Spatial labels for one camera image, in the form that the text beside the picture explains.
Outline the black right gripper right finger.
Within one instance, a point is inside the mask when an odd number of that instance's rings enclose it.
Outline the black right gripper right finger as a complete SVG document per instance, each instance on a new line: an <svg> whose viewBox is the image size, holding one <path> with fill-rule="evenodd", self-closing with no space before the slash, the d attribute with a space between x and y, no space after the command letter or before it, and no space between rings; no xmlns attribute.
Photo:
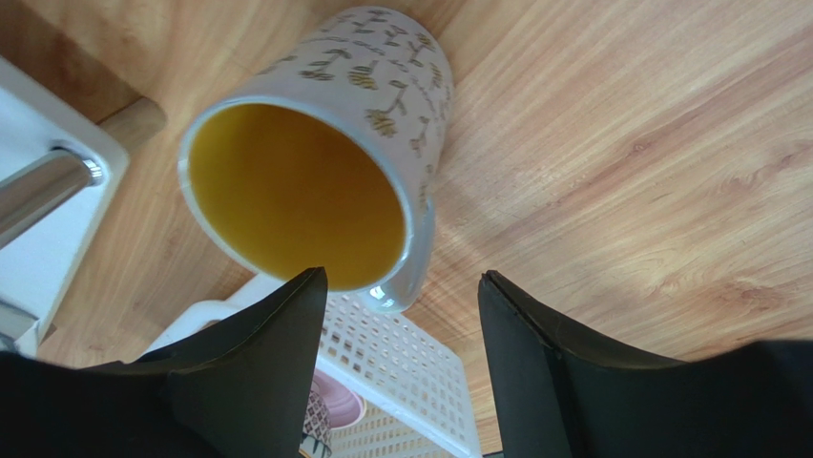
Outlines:
<svg viewBox="0 0 813 458"><path fill-rule="evenodd" d="M808 457L812 344L756 341L696 361L610 338L496 271L478 284L508 457Z"/></svg>

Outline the white mug with yellow interior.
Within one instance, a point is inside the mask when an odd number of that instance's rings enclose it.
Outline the white mug with yellow interior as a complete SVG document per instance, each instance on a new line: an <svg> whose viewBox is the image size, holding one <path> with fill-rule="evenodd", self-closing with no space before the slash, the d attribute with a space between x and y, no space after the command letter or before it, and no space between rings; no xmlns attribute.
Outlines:
<svg viewBox="0 0 813 458"><path fill-rule="evenodd" d="M321 267L330 292L402 312L427 276L452 96L417 20L343 10L192 122L181 192L244 267L278 281Z"/></svg>

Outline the pink plastic plate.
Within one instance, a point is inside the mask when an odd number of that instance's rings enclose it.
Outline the pink plastic plate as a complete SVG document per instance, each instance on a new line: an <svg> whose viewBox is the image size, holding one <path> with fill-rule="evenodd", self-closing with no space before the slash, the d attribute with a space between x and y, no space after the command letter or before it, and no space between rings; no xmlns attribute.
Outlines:
<svg viewBox="0 0 813 458"><path fill-rule="evenodd" d="M319 369L314 370L314 390L324 401L332 430L359 424L367 409L366 400Z"/></svg>

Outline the brown patterned ceramic bowl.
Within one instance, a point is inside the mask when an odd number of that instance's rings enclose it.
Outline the brown patterned ceramic bowl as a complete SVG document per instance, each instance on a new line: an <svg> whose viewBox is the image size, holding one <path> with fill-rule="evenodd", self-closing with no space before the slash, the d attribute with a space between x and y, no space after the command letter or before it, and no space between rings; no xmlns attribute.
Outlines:
<svg viewBox="0 0 813 458"><path fill-rule="evenodd" d="M314 385L308 396L299 454L306 458L330 458L333 454L329 409Z"/></svg>

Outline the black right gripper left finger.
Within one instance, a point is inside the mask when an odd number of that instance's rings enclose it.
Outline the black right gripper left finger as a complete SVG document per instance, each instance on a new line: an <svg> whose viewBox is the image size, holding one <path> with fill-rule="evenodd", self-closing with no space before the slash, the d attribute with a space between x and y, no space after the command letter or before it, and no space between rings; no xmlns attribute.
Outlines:
<svg viewBox="0 0 813 458"><path fill-rule="evenodd" d="M125 364L1 355L5 457L295 457L326 308L309 268L265 298Z"/></svg>

